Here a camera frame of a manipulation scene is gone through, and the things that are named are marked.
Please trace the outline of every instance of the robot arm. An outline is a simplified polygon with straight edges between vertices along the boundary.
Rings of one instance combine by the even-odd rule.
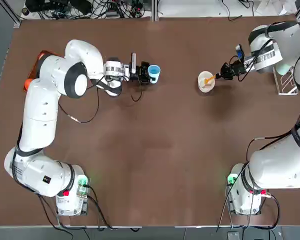
[[[299,22],[284,21],[275,22],[268,26],[258,26],[250,33],[248,42],[251,55],[245,56],[241,45],[238,45],[236,47],[238,60],[233,63],[224,63],[220,73],[216,75],[217,79],[232,80],[234,76],[252,71],[272,72],[273,66],[280,75],[285,75],[294,67],[294,79],[298,84],[300,68],[296,63],[300,57]]]
[[[300,91],[300,23],[288,21],[259,26],[248,40],[254,59],[253,70],[263,73],[275,65],[276,71],[284,75],[293,68],[294,81]],[[244,66],[243,73],[249,71],[245,62],[251,60],[244,57],[241,48],[237,53],[242,58],[227,65],[226,76],[238,76],[240,73],[234,69],[240,65]],[[259,213],[261,198],[266,197],[267,189],[300,188],[300,116],[291,131],[275,144],[254,152],[248,167],[243,170],[244,167],[236,164],[228,177],[228,183],[234,183],[230,200],[231,210],[236,214]]]
[[[80,98],[88,79],[101,79],[103,69],[100,52],[79,40],[68,43],[65,57],[41,54],[27,89],[17,145],[4,160],[5,170],[20,184],[42,196],[56,196],[61,215],[80,215],[87,196],[81,185],[88,179],[80,166],[53,160],[43,148],[55,138],[60,96]]]

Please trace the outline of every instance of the blue cup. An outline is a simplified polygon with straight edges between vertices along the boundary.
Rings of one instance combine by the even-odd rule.
[[[161,69],[158,65],[150,65],[148,67],[148,74],[151,77],[150,83],[156,84],[158,82],[160,71]]]

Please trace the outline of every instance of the white bowl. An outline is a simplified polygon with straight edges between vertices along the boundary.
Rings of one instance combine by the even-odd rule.
[[[209,79],[213,76],[211,72],[203,71],[198,76],[198,87],[201,92],[208,93],[210,92],[216,84],[216,80],[213,78],[209,81],[208,84],[205,84],[205,79]]]

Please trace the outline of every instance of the table surface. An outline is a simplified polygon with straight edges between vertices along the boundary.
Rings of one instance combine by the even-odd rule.
[[[248,52],[253,28],[289,18],[23,21],[13,33],[0,82],[0,226],[49,225],[38,198],[6,173],[4,159],[16,144],[26,96],[23,84],[38,53],[62,55],[72,39],[95,45],[104,60],[117,56],[128,63],[135,52],[138,64],[157,64],[161,74],[137,103],[129,89],[137,96],[138,85],[131,82],[123,84],[120,97],[100,91],[99,112],[89,124],[60,112],[55,140],[45,153],[84,169],[114,226],[217,225],[232,166],[245,162],[252,138],[292,127],[300,113],[300,95],[278,96],[273,75],[256,72],[243,82],[217,81],[211,94],[202,95],[197,77],[201,71],[219,71],[239,43]],[[86,120],[96,110],[96,90],[81,99],[62,96],[60,102]],[[265,143],[258,141],[250,153]],[[281,205],[279,224],[300,225],[300,189],[270,192]],[[269,200],[251,224],[272,225],[276,214]],[[247,224],[246,217],[233,220]],[[88,216],[62,221],[96,226],[97,211],[89,204]],[[222,225],[229,224],[226,209]]]

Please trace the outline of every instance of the orange part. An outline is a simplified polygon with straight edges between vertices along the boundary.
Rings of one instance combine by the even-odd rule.
[[[55,56],[59,56],[58,54],[55,54],[55,53],[53,53],[53,52],[51,52],[51,51],[46,51],[46,50],[41,51],[41,52],[39,53],[39,55],[37,56],[37,58],[36,58],[36,61],[35,61],[35,63],[34,63],[34,65],[33,65],[32,69],[31,69],[31,72],[29,73],[27,79],[26,79],[25,82],[24,82],[24,85],[23,85],[23,90],[24,90],[24,91],[27,91],[27,90],[28,90],[28,87],[29,87],[29,84],[31,83],[31,81],[32,81],[33,79],[36,78],[36,74],[37,74],[36,69],[37,69],[38,61],[39,61],[39,59],[41,59],[45,54],[52,54],[52,55],[55,55]]]
[[[28,78],[27,80],[25,80],[25,82],[24,82],[24,87],[23,87],[23,89],[24,89],[25,91],[28,91],[29,85],[30,85],[30,83],[32,82],[32,80],[33,80],[33,78]]]

